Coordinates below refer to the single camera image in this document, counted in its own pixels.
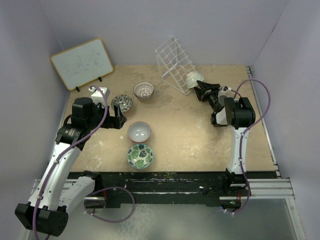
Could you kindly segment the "white green patterned bowl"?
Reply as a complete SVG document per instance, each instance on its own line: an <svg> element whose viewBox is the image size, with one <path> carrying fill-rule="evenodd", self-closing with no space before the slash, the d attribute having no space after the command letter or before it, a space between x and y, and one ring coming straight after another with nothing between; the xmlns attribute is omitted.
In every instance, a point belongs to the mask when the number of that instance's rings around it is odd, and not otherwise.
<svg viewBox="0 0 320 240"><path fill-rule="evenodd" d="M188 89L192 89L198 85L198 81L203 82L204 76L197 71L191 71L186 75L186 86Z"/></svg>

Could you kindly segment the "red rimmed dotted bowl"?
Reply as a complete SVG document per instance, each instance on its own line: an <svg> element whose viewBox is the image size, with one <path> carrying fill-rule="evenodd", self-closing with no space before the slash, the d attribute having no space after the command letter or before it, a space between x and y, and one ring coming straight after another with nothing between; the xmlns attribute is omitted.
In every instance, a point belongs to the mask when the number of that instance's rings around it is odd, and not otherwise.
<svg viewBox="0 0 320 240"><path fill-rule="evenodd" d="M135 143L143 143L147 141L152 133L150 125L143 121L132 123L127 131L128 137Z"/></svg>

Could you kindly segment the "white wire dish rack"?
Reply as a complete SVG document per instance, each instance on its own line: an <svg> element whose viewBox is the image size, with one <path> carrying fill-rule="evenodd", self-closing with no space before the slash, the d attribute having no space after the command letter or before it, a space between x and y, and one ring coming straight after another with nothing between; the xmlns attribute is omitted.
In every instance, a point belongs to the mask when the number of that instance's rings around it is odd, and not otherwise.
<svg viewBox="0 0 320 240"><path fill-rule="evenodd" d="M186 78L189 73L196 71L196 67L178 39L172 36L156 48L155 55L161 80L188 95L191 89L187 87Z"/></svg>

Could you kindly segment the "green leaf pattern bowl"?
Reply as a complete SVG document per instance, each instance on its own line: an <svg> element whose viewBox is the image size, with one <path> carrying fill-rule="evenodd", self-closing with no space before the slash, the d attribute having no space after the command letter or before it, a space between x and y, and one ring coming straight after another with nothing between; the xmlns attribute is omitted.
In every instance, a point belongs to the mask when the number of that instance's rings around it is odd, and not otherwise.
<svg viewBox="0 0 320 240"><path fill-rule="evenodd" d="M154 159L152 149L143 143L133 145L127 152L127 162L134 169L147 168Z"/></svg>

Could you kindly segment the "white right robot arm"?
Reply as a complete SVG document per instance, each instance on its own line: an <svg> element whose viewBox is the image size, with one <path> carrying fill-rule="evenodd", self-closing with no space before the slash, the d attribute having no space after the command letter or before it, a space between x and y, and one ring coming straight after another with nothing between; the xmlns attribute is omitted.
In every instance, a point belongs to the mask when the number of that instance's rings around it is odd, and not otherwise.
<svg viewBox="0 0 320 240"><path fill-rule="evenodd" d="M210 122L214 127L230 127L230 158L225 171L222 190L228 196L235 195L246 185L246 149L249 127L256 121L255 110L248 97L234 99L227 96L231 88L198 80L194 88L200 102L208 102L213 112Z"/></svg>

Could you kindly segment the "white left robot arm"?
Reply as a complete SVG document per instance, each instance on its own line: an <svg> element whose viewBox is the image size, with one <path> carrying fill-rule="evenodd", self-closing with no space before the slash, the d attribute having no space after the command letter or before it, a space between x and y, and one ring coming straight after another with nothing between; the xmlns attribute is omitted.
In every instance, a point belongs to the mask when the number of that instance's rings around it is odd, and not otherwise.
<svg viewBox="0 0 320 240"><path fill-rule="evenodd" d="M22 225L35 234L58 237L66 228L75 206L89 194L103 191L102 176L84 171L72 187L63 191L71 167L82 152L87 140L99 128L121 129L127 118L120 105L113 107L111 116L104 102L94 103L89 97L79 97L72 104L62 127L57 132L55 146L47 169L27 203L19 203L15 215Z"/></svg>

